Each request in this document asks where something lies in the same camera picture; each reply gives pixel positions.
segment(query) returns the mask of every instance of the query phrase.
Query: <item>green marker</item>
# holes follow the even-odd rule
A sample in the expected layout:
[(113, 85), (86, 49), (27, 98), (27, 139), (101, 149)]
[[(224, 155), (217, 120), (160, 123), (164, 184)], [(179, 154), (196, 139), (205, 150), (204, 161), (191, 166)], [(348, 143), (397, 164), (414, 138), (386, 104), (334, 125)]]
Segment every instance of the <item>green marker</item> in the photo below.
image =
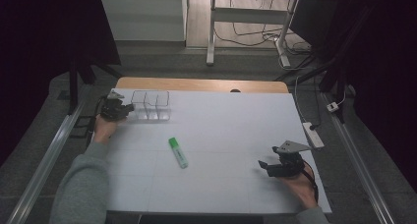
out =
[(185, 158), (183, 151), (180, 148), (177, 140), (175, 138), (171, 138), (169, 144), (171, 144), (171, 148), (174, 151), (175, 157), (177, 158), (178, 163), (180, 164), (181, 168), (188, 167), (187, 158)]

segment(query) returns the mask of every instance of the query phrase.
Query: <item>person's arm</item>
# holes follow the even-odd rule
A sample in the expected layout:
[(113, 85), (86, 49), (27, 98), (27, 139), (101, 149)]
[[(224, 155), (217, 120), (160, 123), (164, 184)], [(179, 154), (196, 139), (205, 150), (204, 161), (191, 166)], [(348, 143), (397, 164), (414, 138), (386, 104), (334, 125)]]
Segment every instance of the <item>person's arm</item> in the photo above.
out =
[[(304, 170), (314, 178), (313, 170), (306, 164)], [(316, 202), (315, 191), (309, 179), (303, 175), (290, 178), (279, 178), (291, 192), (298, 197), (305, 210), (297, 214), (298, 222), (301, 224), (328, 224), (328, 219), (322, 211), (322, 208)]]
[(92, 142), (84, 154), (74, 159), (59, 185), (50, 223), (104, 223), (108, 192), (105, 156), (117, 124), (96, 117)]

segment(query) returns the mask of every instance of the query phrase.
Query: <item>clear plastic container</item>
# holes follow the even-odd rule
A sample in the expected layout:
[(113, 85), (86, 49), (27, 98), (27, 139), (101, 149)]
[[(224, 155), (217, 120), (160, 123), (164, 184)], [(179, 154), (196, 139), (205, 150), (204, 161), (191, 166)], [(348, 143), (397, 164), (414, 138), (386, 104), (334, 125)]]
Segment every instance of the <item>clear plastic container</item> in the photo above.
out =
[(171, 116), (168, 91), (135, 90), (132, 103), (139, 120), (167, 121)]

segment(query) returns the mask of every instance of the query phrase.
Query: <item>white tabletop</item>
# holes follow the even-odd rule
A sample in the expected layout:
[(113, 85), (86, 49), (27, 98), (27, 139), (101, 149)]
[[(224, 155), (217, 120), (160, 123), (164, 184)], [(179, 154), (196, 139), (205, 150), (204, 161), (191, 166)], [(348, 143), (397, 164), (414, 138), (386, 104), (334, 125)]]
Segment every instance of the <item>white tabletop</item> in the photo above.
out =
[[(132, 89), (115, 89), (130, 103)], [(145, 122), (131, 113), (109, 145), (109, 210), (142, 213), (296, 213), (301, 204), (258, 160), (278, 162), (273, 146), (307, 143), (288, 93), (170, 92), (171, 118)], [(178, 140), (181, 169), (168, 140)], [(310, 151), (319, 205), (331, 212)]]

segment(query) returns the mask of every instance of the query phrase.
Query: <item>aluminum rail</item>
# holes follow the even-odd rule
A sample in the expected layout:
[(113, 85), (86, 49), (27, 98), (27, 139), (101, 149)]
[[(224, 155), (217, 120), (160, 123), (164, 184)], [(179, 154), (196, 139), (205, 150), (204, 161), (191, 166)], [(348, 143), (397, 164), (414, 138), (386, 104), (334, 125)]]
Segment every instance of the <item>aluminum rail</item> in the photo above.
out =
[(61, 153), (65, 141), (70, 135), (72, 128), (77, 122), (77, 118), (86, 105), (91, 89), (91, 85), (82, 86), (82, 89), (80, 90), (78, 106), (74, 110), (74, 113), (72, 115), (67, 115), (62, 122), (61, 127), (58, 129), (58, 132), (55, 135), (55, 138), (52, 140), (48, 150), (46, 150), (45, 155), (37, 166), (36, 171), (31, 177), (24, 193), (19, 199), (18, 204), (15, 206), (15, 209), (10, 215), (9, 220), (7, 221), (8, 224), (26, 222), (31, 209), (33, 208), (33, 205), (43, 188), (43, 185), (45, 184), (59, 154)]
[[(321, 96), (325, 105), (330, 104), (324, 93), (321, 93)], [(380, 189), (374, 182), (374, 179), (372, 178), (371, 173), (369, 172), (362, 156), (360, 155), (359, 150), (356, 148), (355, 143), (352, 137), (350, 136), (346, 126), (344, 124), (341, 124), (334, 114), (331, 114), (330, 116), (338, 134), (342, 139), (342, 142), (346, 148), (347, 154), (349, 155), (352, 165), (355, 168), (356, 173), (358, 174), (359, 180), (362, 183), (362, 187), (368, 194), (371, 204), (374, 207), (375, 212), (378, 218), (380, 219), (380, 222), (384, 224), (395, 223), (392, 215), (390, 214), (387, 203), (380, 192)]]

